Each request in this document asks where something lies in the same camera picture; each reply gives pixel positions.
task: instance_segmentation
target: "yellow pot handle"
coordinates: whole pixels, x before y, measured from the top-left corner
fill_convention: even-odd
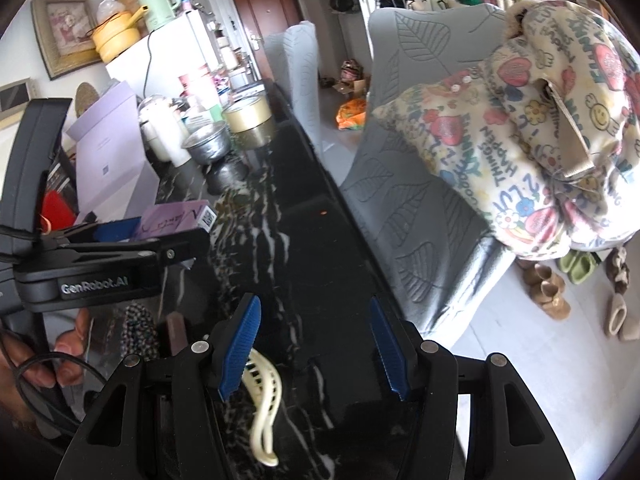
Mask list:
[[[142,18],[146,13],[148,13],[149,8],[147,6],[142,6],[140,7],[136,13],[130,17],[129,21],[127,22],[127,25],[125,26],[125,28],[131,28],[133,27],[133,25],[140,19]]]

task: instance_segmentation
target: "colorful print clothing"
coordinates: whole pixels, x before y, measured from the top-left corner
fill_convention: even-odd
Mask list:
[[[480,65],[409,88],[374,117],[518,256],[619,244],[640,228],[638,53],[570,2],[528,0],[507,22],[519,34]],[[592,165],[575,176],[562,164],[566,124]]]

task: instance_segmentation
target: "brown door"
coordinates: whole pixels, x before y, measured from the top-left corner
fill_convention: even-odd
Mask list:
[[[234,0],[242,26],[254,50],[262,78],[273,79],[262,38],[284,32],[302,20],[297,0]]]

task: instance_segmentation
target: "metal screw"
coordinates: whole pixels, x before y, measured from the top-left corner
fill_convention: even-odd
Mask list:
[[[196,341],[191,345],[191,351],[194,354],[202,354],[207,350],[209,350],[209,343],[207,343],[206,341]]]
[[[124,358],[124,365],[127,368],[133,368],[134,366],[137,366],[139,362],[140,362],[140,356],[137,354],[129,354]]]
[[[491,362],[496,366],[506,366],[507,358],[502,354],[494,354],[491,356]]]
[[[420,345],[420,350],[427,352],[427,354],[435,354],[439,349],[440,347],[435,341],[423,341]]]

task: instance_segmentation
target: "stainless steel bowl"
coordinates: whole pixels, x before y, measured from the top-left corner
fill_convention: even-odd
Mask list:
[[[231,138],[224,121],[203,126],[187,137],[182,147],[198,164],[210,164],[231,150]]]

